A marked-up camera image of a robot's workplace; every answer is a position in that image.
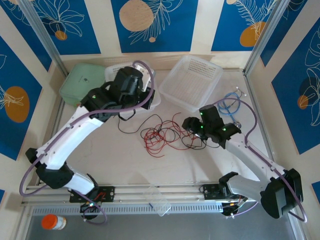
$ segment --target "blue cable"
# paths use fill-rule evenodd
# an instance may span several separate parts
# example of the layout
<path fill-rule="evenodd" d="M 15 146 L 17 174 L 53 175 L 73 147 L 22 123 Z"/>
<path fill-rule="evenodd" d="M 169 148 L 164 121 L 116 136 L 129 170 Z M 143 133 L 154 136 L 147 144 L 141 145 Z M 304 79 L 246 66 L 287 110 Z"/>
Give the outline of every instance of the blue cable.
<path fill-rule="evenodd" d="M 228 98 L 228 97 L 230 97 L 230 96 L 235 96 L 238 100 L 240 100 L 239 95 L 236 94 L 235 92 L 230 92 L 230 93 L 228 93 L 227 95 L 224 96 L 224 98 Z M 238 106 L 237 106 L 236 110 L 234 110 L 233 112 L 230 112 L 229 108 L 230 108 L 235 102 L 238 103 Z M 229 106 L 226 105 L 225 101 L 221 101 L 221 102 L 218 103 L 218 111 L 219 111 L 219 113 L 221 113 L 221 114 L 223 114 L 223 115 L 230 116 L 231 119 L 232 119 L 232 121 L 233 121 L 233 123 L 236 123 L 236 122 L 237 122 L 233 115 L 234 115 L 236 112 L 238 112 L 239 108 L 240 108 L 240 101 L 237 101 L 237 100 L 235 100 L 235 101 L 234 101 L 232 104 L 230 104 Z"/>

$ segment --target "white tabletop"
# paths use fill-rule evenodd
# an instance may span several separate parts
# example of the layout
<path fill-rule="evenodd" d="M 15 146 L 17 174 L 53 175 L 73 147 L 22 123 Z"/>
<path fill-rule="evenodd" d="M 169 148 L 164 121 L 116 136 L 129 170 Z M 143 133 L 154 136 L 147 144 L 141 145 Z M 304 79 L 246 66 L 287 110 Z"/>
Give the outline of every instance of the white tabletop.
<path fill-rule="evenodd" d="M 156 72 L 159 86 L 169 71 Z M 239 87 L 248 93 L 241 71 L 225 71 L 210 96 L 207 104 L 211 104 Z M 251 104 L 249 95 L 241 98 Z M 60 121 L 60 128 L 74 114 L 75 108 L 65 105 Z M 190 113 L 168 101 L 161 95 L 161 103 L 150 113 L 137 114 L 127 122 L 121 122 L 124 131 L 135 131 L 150 115 L 158 114 L 163 120 L 170 120 L 179 113 L 175 121 L 182 125 L 185 118 L 200 117 L 199 112 Z M 242 132 L 247 133 L 254 124 L 250 110 L 241 105 L 234 115 L 242 124 Z M 225 123 L 232 122 L 229 116 L 222 116 Z M 154 127 L 159 123 L 156 117 L 151 118 L 143 128 Z M 92 175 L 98 184 L 187 184 L 216 182 L 223 175 L 234 171 L 246 178 L 257 180 L 256 176 L 234 155 L 220 148 L 206 147 L 202 150 L 179 151 L 166 146 L 162 158 L 150 156 L 144 148 L 140 131 L 135 134 L 124 134 L 118 130 L 118 118 L 110 118 L 100 128 L 92 132 L 69 156 L 67 163 L 74 169 Z M 250 135 L 249 140 L 263 153 L 267 150 L 259 127 Z"/>

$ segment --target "green plastic container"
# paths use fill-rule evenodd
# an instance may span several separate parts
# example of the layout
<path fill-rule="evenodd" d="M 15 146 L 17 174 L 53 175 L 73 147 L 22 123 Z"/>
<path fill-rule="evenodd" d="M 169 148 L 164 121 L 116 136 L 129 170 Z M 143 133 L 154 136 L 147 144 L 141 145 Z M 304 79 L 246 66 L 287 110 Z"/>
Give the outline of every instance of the green plastic container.
<path fill-rule="evenodd" d="M 105 69 L 104 66 L 88 63 L 75 65 L 60 88 L 63 100 L 77 107 L 91 89 L 105 83 Z"/>

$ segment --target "orange bottle cap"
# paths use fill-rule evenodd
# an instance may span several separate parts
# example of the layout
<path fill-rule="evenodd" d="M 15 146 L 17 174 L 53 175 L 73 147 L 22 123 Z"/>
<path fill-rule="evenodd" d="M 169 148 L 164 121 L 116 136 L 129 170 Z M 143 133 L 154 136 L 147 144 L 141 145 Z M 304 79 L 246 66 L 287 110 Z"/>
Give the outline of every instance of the orange bottle cap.
<path fill-rule="evenodd" d="M 42 218 L 41 225 L 44 229 L 51 230 L 58 223 L 58 217 L 53 214 L 48 214 Z"/>

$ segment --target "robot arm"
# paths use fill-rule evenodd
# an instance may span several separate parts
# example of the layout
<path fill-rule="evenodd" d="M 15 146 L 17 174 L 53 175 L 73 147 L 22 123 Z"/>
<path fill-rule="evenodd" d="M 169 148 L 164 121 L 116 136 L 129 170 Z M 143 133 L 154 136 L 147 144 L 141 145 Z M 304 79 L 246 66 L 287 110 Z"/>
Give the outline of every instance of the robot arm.
<path fill-rule="evenodd" d="M 289 188 L 279 174 L 294 189 L 300 202 L 303 201 L 302 184 L 300 174 L 294 170 L 285 170 L 268 157 L 264 156 L 251 142 L 245 141 L 241 130 L 233 123 L 224 124 L 219 112 L 214 105 L 208 105 L 199 110 L 202 121 L 196 117 L 188 117 L 182 127 L 188 132 L 194 133 L 203 140 L 208 138 L 218 143 L 222 148 L 238 157 L 259 181 L 244 178 L 236 172 L 230 172 L 219 179 L 219 184 L 211 184 L 205 190 L 211 191 L 211 199 L 232 199 L 235 195 L 251 198 L 261 203 L 265 211 L 273 218 L 280 218 L 297 205 Z M 264 158 L 262 161 L 249 147 Z"/>
<path fill-rule="evenodd" d="M 135 68 L 125 67 L 118 71 L 114 81 L 106 82 L 101 87 L 92 89 L 81 101 L 74 115 L 61 128 L 55 136 L 38 149 L 29 148 L 26 152 L 31 163 L 43 156 L 35 165 L 39 178 L 53 189 L 62 187 L 87 195 L 95 199 L 99 194 L 99 186 L 89 175 L 75 171 L 67 165 L 66 160 L 72 151 L 95 129 L 105 123 L 111 116 L 118 113 L 96 113 L 95 110 L 124 109 L 136 106 L 149 94 L 147 87 L 151 76 L 136 64 Z M 149 109 L 154 97 L 154 91 L 149 101 L 142 107 Z M 92 115 L 83 117 L 77 124 L 72 124 L 79 117 L 93 112 Z M 68 130 L 60 138 L 60 133 Z M 45 149 L 55 142 L 48 152 Z"/>

